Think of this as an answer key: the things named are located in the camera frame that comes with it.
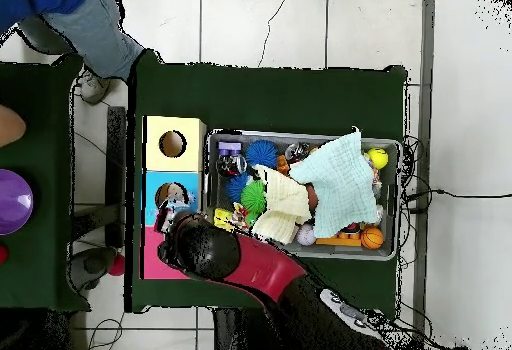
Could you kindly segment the person's hand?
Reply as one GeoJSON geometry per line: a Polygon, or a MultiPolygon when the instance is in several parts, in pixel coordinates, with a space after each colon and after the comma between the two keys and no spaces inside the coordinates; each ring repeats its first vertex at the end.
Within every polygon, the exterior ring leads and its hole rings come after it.
{"type": "Polygon", "coordinates": [[[26,132],[25,121],[12,109],[0,106],[0,147],[21,139],[26,132]]]}

